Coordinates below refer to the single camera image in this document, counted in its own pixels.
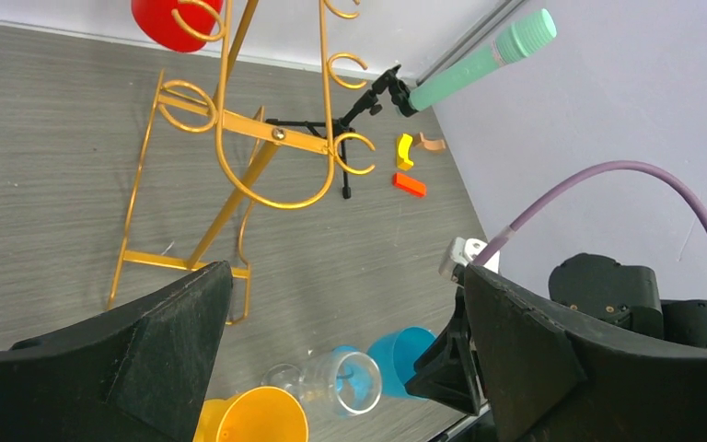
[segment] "mint green handle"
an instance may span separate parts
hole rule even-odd
[[[485,45],[414,89],[411,105],[423,111],[497,68],[529,57],[556,36],[557,28],[549,11],[541,9],[530,14],[501,32],[493,44]]]

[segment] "screw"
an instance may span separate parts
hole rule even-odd
[[[272,129],[272,138],[281,141],[285,139],[285,131],[280,127]]]

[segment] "gray floor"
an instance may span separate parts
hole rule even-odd
[[[0,28],[0,349],[101,312],[161,67],[169,78],[214,89],[210,58]],[[263,104],[268,117],[318,119],[319,79],[238,64],[227,107],[252,115]],[[334,87],[334,109],[346,111],[357,97]],[[254,210],[246,236],[255,272],[251,318],[224,332],[208,397],[255,387],[277,363],[341,344],[366,348],[410,325],[439,332],[446,323],[454,288],[436,273],[440,256],[454,236],[482,235],[468,195],[448,153],[412,153],[410,174],[426,182],[426,198],[390,184],[396,136],[441,135],[437,121],[430,111],[404,119],[387,107],[355,126],[378,150],[350,148],[354,166],[377,166],[352,179],[352,200],[340,196],[338,174],[308,209]],[[132,246],[161,252],[174,241],[170,254],[186,257],[232,186],[210,134],[181,133],[157,117],[153,140]],[[241,171],[251,141],[226,140]],[[275,199],[304,199],[322,183],[323,161],[285,148],[256,187]],[[225,227],[205,259],[234,259],[236,231]],[[179,276],[126,264],[119,304]],[[311,440],[418,442],[455,419],[434,403],[383,400],[357,419],[312,418]]]

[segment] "curled metal hook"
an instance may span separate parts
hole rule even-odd
[[[226,160],[226,152],[224,151],[224,128],[222,118],[223,114],[219,116],[220,123],[215,126],[215,154],[218,157],[218,164],[220,164],[221,169],[224,171],[224,174],[229,179],[229,181],[234,184],[234,187],[238,188],[240,192],[245,193],[245,195],[248,196],[251,200],[255,200],[258,203],[274,207],[275,209],[302,209],[320,200],[331,187],[331,182],[334,180],[334,159],[332,158],[332,155],[329,155],[326,180],[324,181],[320,190],[315,195],[311,196],[310,198],[307,198],[305,201],[299,201],[296,203],[280,203],[267,199],[259,195],[258,193],[252,191],[248,186],[246,186],[242,183],[242,181],[239,180],[238,176],[232,171],[232,169],[229,167],[228,161]]]
[[[175,8],[172,9],[172,17],[175,19],[175,22],[180,26],[181,29],[186,31],[189,35],[191,35],[194,39],[196,40],[201,40],[201,41],[219,41],[224,38],[226,35],[226,26],[224,26],[224,20],[221,18],[221,15],[218,14],[218,11],[216,11],[212,6],[206,4],[202,0],[178,0],[178,3],[181,5],[196,5],[205,11],[207,11],[207,14],[210,14],[215,22],[218,24],[218,33],[213,34],[213,35],[207,35],[207,34],[202,34],[200,31],[192,28],[188,23],[185,22],[185,20],[180,16],[180,11]]]
[[[323,0],[323,1],[324,1],[324,5],[326,5],[326,7],[329,9],[329,11],[331,11],[331,13],[337,17],[345,18],[347,20],[351,20],[351,19],[359,17],[358,12],[342,12],[340,9],[332,6],[330,3],[330,0]],[[359,5],[359,0],[353,0],[353,2],[357,5]]]
[[[349,88],[349,89],[359,89],[359,88],[362,88],[362,87],[366,86],[367,82],[364,81],[364,80],[362,80],[362,81],[359,82],[359,83],[356,83],[355,85],[352,85],[351,83],[348,83],[348,82],[342,80],[341,78],[339,78],[339,77],[337,76],[337,74],[334,73],[334,69],[331,68],[331,65],[332,65],[336,60],[341,59],[341,58],[347,58],[348,60],[351,60],[351,61],[355,62],[356,64],[359,64],[359,66],[360,66],[362,69],[367,70],[367,63],[365,63],[365,62],[364,62],[361,58],[359,58],[358,56],[353,55],[353,54],[350,53],[350,52],[337,52],[337,53],[335,53],[334,55],[332,55],[332,56],[329,58],[329,60],[327,60],[327,69],[329,70],[331,79],[334,80],[334,82],[337,83],[338,85],[340,85],[340,86],[342,86],[342,87],[347,87],[347,88]]]
[[[340,156],[337,153],[338,146],[340,145],[341,142],[343,142],[344,140],[346,140],[348,138],[361,141],[367,147],[369,147],[370,150],[372,150],[373,152],[375,152],[375,150],[376,150],[376,147],[375,147],[375,145],[373,145],[373,142],[370,141],[369,139],[367,139],[367,137],[365,137],[364,135],[358,134],[356,132],[346,132],[345,134],[337,135],[334,138],[334,143],[332,144],[334,147],[331,152],[331,154],[334,156],[334,161],[337,163],[338,166],[341,167],[341,169],[345,170],[348,173],[352,173],[354,175],[366,175],[366,174],[372,172],[373,169],[376,168],[375,164],[371,164],[370,167],[367,169],[353,169],[353,168],[351,168],[351,166],[348,166],[347,164],[345,164],[344,161],[342,161],[342,159],[340,158]]]
[[[217,122],[217,109],[215,108],[213,99],[211,99],[210,96],[207,95],[207,93],[204,92],[201,87],[198,87],[193,83],[190,83],[185,80],[169,80],[168,82],[164,83],[161,88],[174,93],[175,91],[170,90],[171,87],[185,87],[199,94],[199,96],[202,97],[202,100],[204,100],[204,103],[207,105],[207,108],[210,110],[210,121],[207,122],[207,124],[203,124],[201,126],[190,126],[184,122],[180,122],[178,119],[172,116],[172,114],[169,113],[169,110],[167,110],[167,105],[165,105],[164,103],[158,104],[158,111],[161,112],[161,115],[164,115],[164,118],[166,118],[170,124],[182,131],[190,132],[192,134],[200,134],[202,132],[209,131],[210,128],[215,125],[215,122]]]

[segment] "orange plastic cup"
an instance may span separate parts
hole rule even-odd
[[[307,442],[307,418],[294,396],[258,387],[204,401],[193,442]]]

